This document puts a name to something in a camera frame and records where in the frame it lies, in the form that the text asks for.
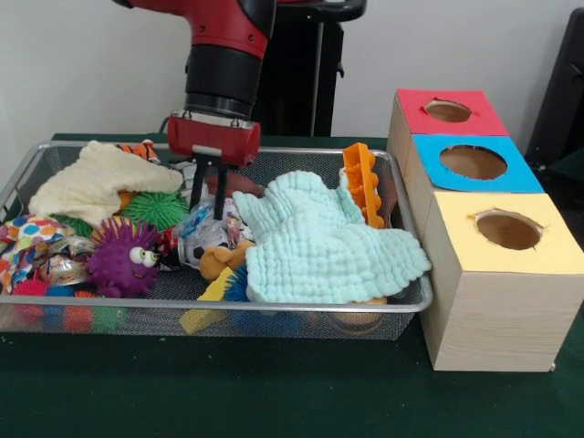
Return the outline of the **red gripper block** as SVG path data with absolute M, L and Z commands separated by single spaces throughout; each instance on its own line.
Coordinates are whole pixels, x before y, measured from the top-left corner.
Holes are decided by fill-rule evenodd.
M 168 121 L 168 144 L 175 154 L 220 157 L 222 163 L 247 167 L 258 154 L 261 127 L 257 122 L 216 116 L 189 110 L 174 111 Z M 206 160 L 197 158 L 189 209 L 201 200 Z M 228 184 L 228 169 L 219 167 L 216 174 L 214 219 L 221 220 Z

